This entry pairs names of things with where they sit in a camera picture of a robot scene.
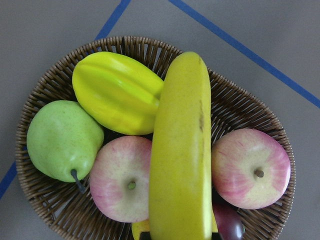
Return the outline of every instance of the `pear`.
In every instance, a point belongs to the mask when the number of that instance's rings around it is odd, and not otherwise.
[[[63,182],[78,182],[90,172],[104,140],[104,130],[75,101],[56,100],[32,119],[26,137],[34,166]]]

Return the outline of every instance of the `blue tape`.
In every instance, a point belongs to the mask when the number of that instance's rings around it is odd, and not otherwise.
[[[106,21],[98,35],[95,37],[94,40],[102,39],[108,36],[111,32],[112,28],[115,26],[121,15],[124,13],[126,8],[128,7],[131,0],[122,0],[119,5],[114,9],[113,13]]]
[[[119,5],[114,9],[113,13],[109,17],[109,19],[106,21],[98,35],[95,37],[94,40],[98,40],[101,38],[105,38],[112,28],[115,26],[117,21],[119,20],[122,13],[126,10],[127,6],[129,5],[131,0],[122,0]],[[11,182],[17,175],[17,169],[16,169],[16,162],[14,161],[11,165],[8,172],[5,174],[4,178],[1,180],[0,183],[0,200],[7,191],[8,187],[10,186]]]
[[[314,96],[312,93],[304,89],[301,85],[293,81],[291,78],[286,76],[284,73],[279,71],[277,68],[272,66],[270,63],[268,63],[266,60],[264,60],[262,57],[258,56],[256,53],[251,51],[249,48],[247,48],[245,45],[243,45],[241,42],[233,38],[231,35],[223,31],[220,27],[215,25],[213,22],[208,20],[206,17],[201,15],[199,12],[194,10],[192,7],[187,5],[181,0],[169,0],[173,5],[175,5],[177,8],[179,8],[181,11],[189,15],[191,18],[196,20],[198,23],[203,25],[205,28],[210,30],[212,33],[217,35],[219,38],[224,40],[226,43],[231,45],[233,48],[238,50],[240,53],[245,55],[247,58],[252,60],[254,63],[265,69],[267,72],[272,74],[274,77],[279,79],[281,82],[286,84],[288,87],[296,91],[298,94],[300,94],[302,97],[307,99],[309,102],[320,108],[320,99]]]
[[[9,185],[12,183],[12,181],[15,179],[15,176],[17,175],[17,168],[16,168],[16,161],[14,161],[5,174],[4,178],[0,182],[0,200],[2,196],[7,191]]]

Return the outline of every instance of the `artificial fruit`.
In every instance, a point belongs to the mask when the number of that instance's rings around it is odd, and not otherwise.
[[[250,128],[231,131],[212,147],[212,183],[219,195],[242,209],[275,203],[290,179],[285,149],[266,133]]]
[[[244,235],[244,225],[236,209],[216,191],[212,191],[212,208],[218,227],[218,232],[223,240],[241,240]]]
[[[97,208],[107,217],[134,223],[148,218],[151,140],[126,135],[104,145],[90,172]]]
[[[56,100],[32,119],[26,146],[34,166],[63,182],[83,179],[103,144],[102,127],[75,101]]]
[[[195,52],[170,64],[152,139],[152,240],[211,240],[211,86]]]
[[[149,219],[133,222],[131,224],[131,231],[133,235],[134,240],[140,240],[140,234],[141,233],[147,233],[150,232],[150,224]]]
[[[139,61],[108,51],[86,56],[72,74],[80,105],[101,125],[125,135],[153,132],[163,84]]]

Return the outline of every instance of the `gray surface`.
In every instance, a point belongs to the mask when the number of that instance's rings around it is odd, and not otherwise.
[[[16,126],[39,77],[71,50],[91,42],[119,2],[1,2],[0,180],[15,159]],[[320,98],[317,1],[184,2]],[[318,239],[320,109],[169,1],[131,1],[108,36],[121,35],[151,37],[195,51],[209,68],[274,111],[286,129],[296,162],[294,203],[279,239]],[[17,178],[0,200],[0,236],[4,240],[61,239],[35,214]]]

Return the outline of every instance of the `apple stem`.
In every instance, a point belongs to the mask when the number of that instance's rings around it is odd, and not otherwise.
[[[134,181],[129,182],[128,189],[133,190],[136,188],[136,183]]]
[[[262,170],[260,170],[260,169],[256,169],[256,170],[254,171],[254,174],[255,174],[257,177],[259,177],[259,178],[263,178],[264,175],[265,175],[264,171],[262,171]]]
[[[86,192],[86,188],[85,186],[79,181],[78,177],[77,177],[77,170],[72,169],[71,170],[71,175],[75,180],[75,183],[77,184],[80,193],[84,194]]]

